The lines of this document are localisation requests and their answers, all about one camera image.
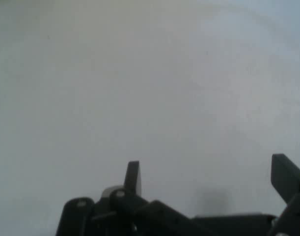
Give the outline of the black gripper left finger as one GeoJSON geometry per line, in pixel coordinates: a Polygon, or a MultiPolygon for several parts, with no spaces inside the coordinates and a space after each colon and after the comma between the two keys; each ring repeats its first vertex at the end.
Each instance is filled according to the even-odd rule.
{"type": "Polygon", "coordinates": [[[78,197],[63,207],[58,236],[194,236],[196,225],[159,201],[141,197],[139,161],[130,161],[123,185],[99,199],[78,197]]]}

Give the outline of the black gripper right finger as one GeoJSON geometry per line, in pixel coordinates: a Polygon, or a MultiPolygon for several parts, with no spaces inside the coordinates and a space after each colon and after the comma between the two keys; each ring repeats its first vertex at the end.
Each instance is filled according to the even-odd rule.
{"type": "Polygon", "coordinates": [[[285,154],[273,154],[271,183],[286,207],[273,221],[268,235],[300,236],[300,168],[285,154]]]}

